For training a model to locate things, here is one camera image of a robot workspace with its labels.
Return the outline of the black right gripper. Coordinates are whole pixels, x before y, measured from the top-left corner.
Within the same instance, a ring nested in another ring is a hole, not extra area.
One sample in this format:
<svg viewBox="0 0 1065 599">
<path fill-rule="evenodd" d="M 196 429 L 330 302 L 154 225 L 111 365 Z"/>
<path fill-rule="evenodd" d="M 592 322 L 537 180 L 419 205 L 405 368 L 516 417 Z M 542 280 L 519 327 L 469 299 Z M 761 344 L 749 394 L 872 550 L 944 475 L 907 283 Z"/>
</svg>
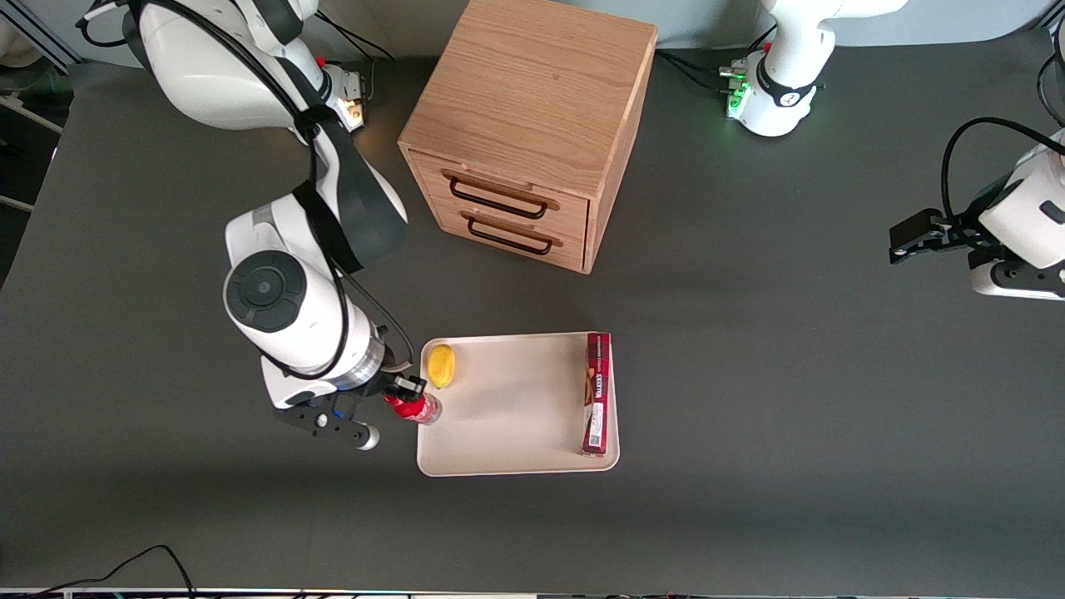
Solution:
<svg viewBox="0 0 1065 599">
<path fill-rule="evenodd" d="M 374 374 L 368 383 L 363 384 L 363 399 L 383 396 L 387 403 L 394 404 L 402 402 L 402 398 L 422 398 L 425 388 L 425 379 L 416 378 L 416 376 L 407 378 L 407 376 L 397 373 L 380 370 Z"/>
</svg>

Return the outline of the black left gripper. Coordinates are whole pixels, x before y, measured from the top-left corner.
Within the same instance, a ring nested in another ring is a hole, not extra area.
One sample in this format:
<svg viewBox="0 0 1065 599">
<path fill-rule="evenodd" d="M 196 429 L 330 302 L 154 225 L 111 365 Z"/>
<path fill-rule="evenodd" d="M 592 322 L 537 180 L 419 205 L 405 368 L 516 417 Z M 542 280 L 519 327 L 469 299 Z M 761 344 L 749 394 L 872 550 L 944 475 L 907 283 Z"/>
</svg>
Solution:
<svg viewBox="0 0 1065 599">
<path fill-rule="evenodd" d="M 970 249 L 985 255 L 999 254 L 999 241 L 980 221 L 981 212 L 948 216 L 928 208 L 900 221 L 889 229 L 889 262 L 897 265 L 925 253 Z"/>
</svg>

